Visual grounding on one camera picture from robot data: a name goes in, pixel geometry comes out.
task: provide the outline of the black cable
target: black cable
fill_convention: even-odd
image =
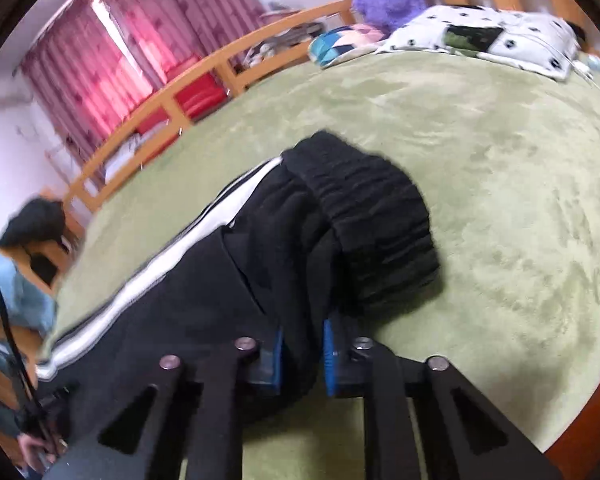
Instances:
[[[4,297],[2,295],[2,291],[0,290],[0,321],[2,322],[2,327],[4,329],[4,335],[7,338],[7,342],[9,343],[9,346],[11,348],[11,353],[13,354],[13,357],[16,361],[16,366],[18,367],[18,375],[19,375],[19,379],[20,381],[23,383],[24,386],[24,390],[25,391],[29,391],[29,396],[30,396],[30,400],[32,400],[32,406],[33,406],[33,415],[36,419],[36,421],[38,422],[38,424],[40,425],[40,431],[42,432],[43,437],[45,438],[45,440],[47,440],[49,442],[49,444],[51,444],[52,446],[52,452],[57,456],[58,455],[58,448],[56,447],[56,442],[53,439],[53,435],[51,433],[51,431],[49,431],[49,429],[46,427],[45,421],[44,421],[44,411],[42,409],[42,406],[40,405],[40,401],[38,400],[38,397],[36,396],[36,390],[33,387],[33,384],[31,383],[31,379],[29,378],[29,374],[27,374],[27,368],[24,364],[24,361],[22,360],[22,355],[20,354],[20,350],[18,349],[18,346],[16,345],[16,341],[13,338],[13,332],[11,331],[11,323],[9,322],[9,314],[7,311],[7,305],[4,303]]]

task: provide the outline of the screw head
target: screw head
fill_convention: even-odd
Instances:
[[[374,340],[370,337],[357,337],[353,341],[353,348],[356,350],[369,350],[374,345]]]
[[[234,344],[238,350],[253,350],[256,348],[256,340],[253,337],[239,337]]]
[[[163,370],[173,370],[180,366],[180,358],[177,355],[163,355],[160,358],[160,368]]]
[[[429,368],[431,368],[432,370],[435,370],[437,372],[443,372],[444,370],[449,368],[449,361],[447,361],[446,358],[440,355],[434,355],[433,357],[427,359],[427,365],[429,365]]]

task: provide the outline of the white stripe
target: white stripe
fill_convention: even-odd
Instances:
[[[143,272],[129,280],[107,308],[78,330],[75,335],[54,348],[47,362],[36,367],[38,378],[42,381],[50,381],[60,368],[75,362],[90,350],[126,308],[173,269],[189,248],[218,227],[229,224],[262,179],[281,161],[281,157],[271,159],[256,174],[218,203],[191,231],[156,256]]]
[[[206,215],[216,206],[216,204],[218,204],[219,202],[222,202],[222,200],[224,200],[224,197],[231,194],[232,192],[234,192],[234,190],[236,190],[239,186],[242,185],[242,182],[244,180],[248,180],[249,178],[251,178],[255,173],[257,173],[258,171],[261,170],[261,168],[263,168],[266,164],[268,164],[270,161],[267,160],[265,162],[263,162],[262,164],[257,165],[255,168],[250,169],[249,171],[247,171],[246,173],[241,174],[241,176],[236,177],[234,180],[232,180],[229,184],[227,184],[226,186],[224,186],[224,188],[222,189],[222,191],[220,193],[218,193],[218,196],[216,196],[216,198],[213,200],[212,203],[210,203],[209,205],[207,205],[202,213],[200,213],[196,219],[189,224],[187,227],[185,227],[181,232],[179,232],[176,236],[174,236],[171,241],[165,245],[160,252],[158,252],[157,254],[154,254],[154,256],[147,262],[144,264],[144,266],[142,266],[140,269],[138,269],[133,276],[131,276],[128,281],[134,280],[136,277],[140,276],[140,274],[144,273],[144,271],[146,270],[146,268],[151,265],[152,261],[154,261],[156,258],[160,258],[166,251],[168,251],[172,246],[174,246],[176,243],[178,243],[180,240],[182,240],[188,233],[191,232],[192,229],[196,228],[197,225],[202,222],[202,220],[206,217]],[[107,300],[92,316],[95,317],[98,315],[99,311],[103,310],[104,308],[109,306],[109,303],[111,301],[113,301],[115,299],[115,297],[122,291],[122,288],[120,288],[118,291],[116,291],[116,293],[109,299]],[[87,324],[89,324],[91,322],[90,318],[87,318],[85,321],[83,321],[82,323],[78,324],[78,326],[71,330],[69,333],[62,335],[58,338],[58,340],[56,340],[53,348],[55,349],[56,347],[60,346],[64,341],[71,339],[75,333],[77,333],[83,326],[86,326]],[[46,363],[40,364],[40,366],[44,367],[46,365]]]

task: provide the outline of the green blanket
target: green blanket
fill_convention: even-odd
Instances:
[[[600,76],[596,79],[600,86]],[[418,184],[442,290],[374,320],[448,356],[540,449],[600,380],[600,89],[428,52],[274,75],[195,125],[91,223],[56,334],[105,301],[239,173],[320,128]],[[248,431],[245,478],[362,478],[357,400],[310,397]]]

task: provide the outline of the pink curtain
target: pink curtain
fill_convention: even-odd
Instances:
[[[154,91],[109,37],[90,3],[75,0],[22,62],[52,122],[83,160]]]
[[[137,47],[162,83],[196,54],[208,56],[263,25],[258,0],[102,0],[132,52]]]

